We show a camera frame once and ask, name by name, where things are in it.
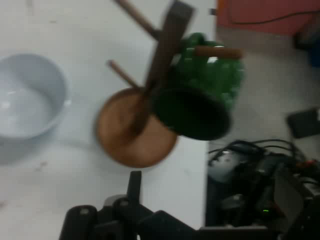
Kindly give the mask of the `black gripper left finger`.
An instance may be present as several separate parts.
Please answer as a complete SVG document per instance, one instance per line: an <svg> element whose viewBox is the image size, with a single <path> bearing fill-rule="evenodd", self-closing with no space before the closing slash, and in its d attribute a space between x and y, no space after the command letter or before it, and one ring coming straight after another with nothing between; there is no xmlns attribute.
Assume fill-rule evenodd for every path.
<svg viewBox="0 0 320 240"><path fill-rule="evenodd" d="M61 228L60 240L134 240L136 233L121 220L119 207L129 205L128 197L134 187L136 172L131 171L126 194L108 197L102 209L79 205L69 209Z"/></svg>

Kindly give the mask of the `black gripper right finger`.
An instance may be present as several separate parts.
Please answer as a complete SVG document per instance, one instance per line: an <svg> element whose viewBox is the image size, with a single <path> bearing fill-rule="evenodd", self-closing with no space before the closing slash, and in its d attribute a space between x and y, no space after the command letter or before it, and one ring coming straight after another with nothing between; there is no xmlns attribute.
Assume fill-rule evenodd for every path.
<svg viewBox="0 0 320 240"><path fill-rule="evenodd" d="M141 240L194 240L196 230L163 210L151 211L139 202L135 206L136 232Z"/></svg>

